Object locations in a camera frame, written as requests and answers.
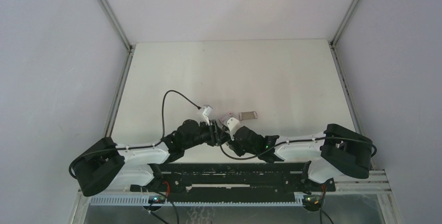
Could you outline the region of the red white staple box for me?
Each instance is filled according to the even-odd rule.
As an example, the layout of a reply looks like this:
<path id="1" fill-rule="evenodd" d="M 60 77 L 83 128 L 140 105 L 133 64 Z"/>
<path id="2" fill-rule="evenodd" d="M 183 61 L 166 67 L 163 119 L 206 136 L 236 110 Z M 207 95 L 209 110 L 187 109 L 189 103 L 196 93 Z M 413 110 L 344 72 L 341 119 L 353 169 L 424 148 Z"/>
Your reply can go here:
<path id="1" fill-rule="evenodd" d="M 228 112 L 224 115 L 222 115 L 221 117 L 219 117 L 219 121 L 224 124 L 228 119 L 230 119 L 231 117 L 234 117 L 234 114 L 232 112 Z"/>

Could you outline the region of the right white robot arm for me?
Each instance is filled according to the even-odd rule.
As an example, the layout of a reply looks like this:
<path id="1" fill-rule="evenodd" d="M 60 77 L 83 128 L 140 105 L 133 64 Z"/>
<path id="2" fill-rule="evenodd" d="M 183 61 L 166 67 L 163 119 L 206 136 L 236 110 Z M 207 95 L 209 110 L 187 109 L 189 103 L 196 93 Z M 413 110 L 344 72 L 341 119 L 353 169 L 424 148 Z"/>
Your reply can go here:
<path id="1" fill-rule="evenodd" d="M 316 190 L 336 176 L 369 177 L 371 159 L 377 153 L 373 141 L 341 125 L 330 123 L 322 132 L 302 136 L 262 136 L 236 118 L 226 121 L 229 147 L 236 160 L 259 159 L 266 163 L 304 163 L 302 186 Z"/>

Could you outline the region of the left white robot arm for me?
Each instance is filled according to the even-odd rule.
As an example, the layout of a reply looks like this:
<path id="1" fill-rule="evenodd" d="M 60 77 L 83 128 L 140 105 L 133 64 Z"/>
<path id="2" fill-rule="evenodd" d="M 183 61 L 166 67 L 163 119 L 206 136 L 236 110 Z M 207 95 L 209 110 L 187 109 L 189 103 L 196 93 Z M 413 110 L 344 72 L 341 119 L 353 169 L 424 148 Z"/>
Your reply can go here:
<path id="1" fill-rule="evenodd" d="M 156 173 L 156 165 L 174 162 L 195 146 L 219 146 L 230 139 L 226 129 L 214 121 L 208 125 L 189 119 L 156 144 L 124 145 L 115 143 L 111 137 L 101 138 L 75 158 L 68 171 L 84 196 L 130 185 L 157 191 L 162 187 L 163 177 Z"/>

